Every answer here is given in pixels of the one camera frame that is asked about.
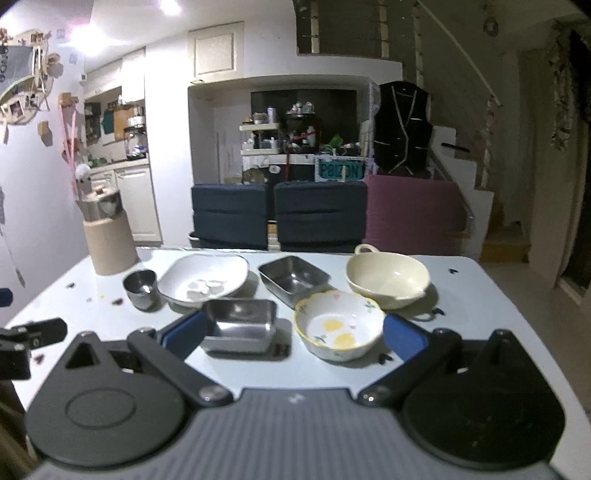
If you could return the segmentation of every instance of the tabletop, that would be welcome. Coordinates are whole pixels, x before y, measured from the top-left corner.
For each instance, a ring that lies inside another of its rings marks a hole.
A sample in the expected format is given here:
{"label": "tabletop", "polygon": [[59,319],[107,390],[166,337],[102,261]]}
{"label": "tabletop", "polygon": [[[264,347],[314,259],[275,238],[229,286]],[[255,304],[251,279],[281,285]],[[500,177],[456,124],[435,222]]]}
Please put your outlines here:
{"label": "tabletop", "polygon": [[[93,330],[102,340],[124,339],[133,330],[149,326],[160,329],[183,315],[165,304],[153,313],[135,309],[127,299],[122,279],[133,270],[149,268],[158,278],[185,255],[212,252],[182,249],[138,249],[141,263],[118,275],[95,274],[90,258],[76,264],[45,289],[8,327],[32,320],[61,317],[68,325],[64,342],[35,351],[43,354],[40,364],[31,363],[31,379],[15,382],[20,399],[28,407],[35,392],[66,347],[83,330]],[[401,364],[380,365],[375,352],[353,364],[331,365],[308,353],[292,328],[293,310],[275,298],[260,282],[258,267],[285,253],[240,252],[250,266],[249,279],[237,296],[272,299],[277,302],[277,336],[269,353],[239,359],[210,355],[197,348],[186,362],[239,396],[244,387],[326,388],[347,387],[353,395]],[[350,291],[345,277],[348,255],[297,254],[331,276],[332,287]],[[552,386],[566,413],[566,427],[551,464],[570,480],[591,479],[591,426],[571,386],[534,330],[515,306],[473,260],[464,257],[416,256],[429,270],[432,285],[424,299],[401,310],[407,319],[425,330],[446,327],[465,339],[487,339],[493,330],[505,328],[515,336]]]}

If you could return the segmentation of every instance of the floor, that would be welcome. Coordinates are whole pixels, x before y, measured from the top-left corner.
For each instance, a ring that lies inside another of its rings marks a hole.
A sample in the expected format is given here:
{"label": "floor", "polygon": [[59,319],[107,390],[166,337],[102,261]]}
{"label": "floor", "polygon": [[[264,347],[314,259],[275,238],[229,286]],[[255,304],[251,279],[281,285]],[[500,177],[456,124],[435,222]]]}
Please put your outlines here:
{"label": "floor", "polygon": [[538,333],[591,415],[591,319],[561,289],[549,291],[527,264],[483,268]]}

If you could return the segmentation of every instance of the lemon print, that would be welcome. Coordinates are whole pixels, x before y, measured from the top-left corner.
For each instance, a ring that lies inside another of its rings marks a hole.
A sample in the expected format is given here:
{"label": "lemon print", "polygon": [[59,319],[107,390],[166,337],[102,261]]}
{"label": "lemon print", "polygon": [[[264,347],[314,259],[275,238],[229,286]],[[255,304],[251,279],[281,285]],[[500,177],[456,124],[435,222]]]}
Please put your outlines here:
{"label": "lemon print", "polygon": [[343,327],[343,322],[340,320],[326,320],[322,326],[326,330],[327,333],[336,332]]}
{"label": "lemon print", "polygon": [[352,333],[343,333],[335,338],[335,347],[337,348],[351,348],[355,346],[355,337]]}

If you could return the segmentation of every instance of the license plate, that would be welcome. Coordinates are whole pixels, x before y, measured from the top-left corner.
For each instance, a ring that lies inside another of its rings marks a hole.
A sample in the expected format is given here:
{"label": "license plate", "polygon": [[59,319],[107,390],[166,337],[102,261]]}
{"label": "license plate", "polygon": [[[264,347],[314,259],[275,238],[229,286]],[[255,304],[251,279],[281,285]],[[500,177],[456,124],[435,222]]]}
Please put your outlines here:
{"label": "license plate", "polygon": [[345,180],[363,180],[365,162],[349,160],[320,160],[318,174],[323,180],[342,180],[345,169]]}

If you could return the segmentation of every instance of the white bowl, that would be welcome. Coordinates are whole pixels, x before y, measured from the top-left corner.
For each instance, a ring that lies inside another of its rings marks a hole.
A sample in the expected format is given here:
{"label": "white bowl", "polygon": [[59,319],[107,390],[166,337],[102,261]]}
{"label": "white bowl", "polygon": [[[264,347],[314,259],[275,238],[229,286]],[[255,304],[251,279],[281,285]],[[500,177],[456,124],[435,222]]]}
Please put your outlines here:
{"label": "white bowl", "polygon": [[384,310],[401,309],[422,299],[431,283],[429,270],[418,260],[359,245],[349,258],[347,282],[354,292],[378,302]]}
{"label": "white bowl", "polygon": [[340,290],[317,293],[298,302],[294,320],[306,348],[331,362],[364,356],[384,328],[384,313],[377,303]]}
{"label": "white bowl", "polygon": [[226,297],[242,287],[248,270],[248,262],[239,255],[189,255],[162,275],[158,291],[173,303],[198,309],[207,300]]}

